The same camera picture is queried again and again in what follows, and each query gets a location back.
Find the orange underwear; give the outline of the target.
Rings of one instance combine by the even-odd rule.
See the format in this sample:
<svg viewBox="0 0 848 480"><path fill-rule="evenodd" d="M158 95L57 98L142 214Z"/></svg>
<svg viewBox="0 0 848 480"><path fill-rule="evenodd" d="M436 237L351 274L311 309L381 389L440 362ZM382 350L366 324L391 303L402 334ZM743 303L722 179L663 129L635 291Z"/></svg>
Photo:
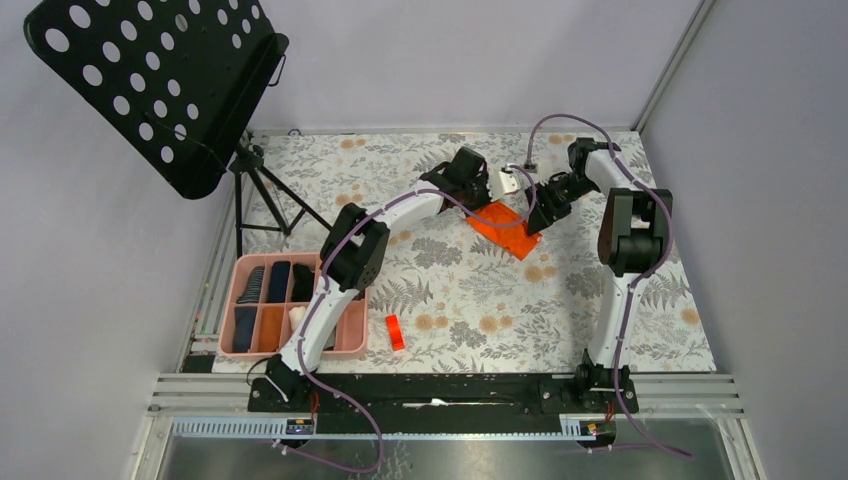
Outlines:
<svg viewBox="0 0 848 480"><path fill-rule="evenodd" d="M478 233L519 260L524 260L540 243L540 233L528 234L527 222L504 227L518 221L521 216L502 202L487 205L468 216L467 223Z"/></svg>

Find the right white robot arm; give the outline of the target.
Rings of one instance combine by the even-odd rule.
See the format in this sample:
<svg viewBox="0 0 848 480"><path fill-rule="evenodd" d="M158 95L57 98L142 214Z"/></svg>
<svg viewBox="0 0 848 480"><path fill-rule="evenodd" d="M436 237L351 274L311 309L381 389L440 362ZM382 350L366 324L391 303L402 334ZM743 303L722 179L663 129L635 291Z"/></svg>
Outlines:
<svg viewBox="0 0 848 480"><path fill-rule="evenodd" d="M568 148L569 172L526 192L536 202L527 225L530 235L566 217L573 203L591 192L606 198L597 242L605 268L600 318L569 386L571 401L589 412L622 397L630 374L631 318L646 278L672 247L671 192L637 180L617 159L619 150L612 142L579 137Z"/></svg>

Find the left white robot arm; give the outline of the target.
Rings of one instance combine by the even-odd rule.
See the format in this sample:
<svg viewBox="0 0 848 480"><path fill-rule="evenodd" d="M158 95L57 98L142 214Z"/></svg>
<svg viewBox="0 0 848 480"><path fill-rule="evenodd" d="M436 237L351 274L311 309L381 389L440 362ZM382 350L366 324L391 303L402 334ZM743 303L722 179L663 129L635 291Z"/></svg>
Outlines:
<svg viewBox="0 0 848 480"><path fill-rule="evenodd" d="M266 363L270 397L288 411L307 404L306 376L317 370L347 306L379 275L394 227L405 229L453 206L476 211L491 202L488 180L483 156L462 147L385 205L344 206L320 251L316 291L291 338Z"/></svg>

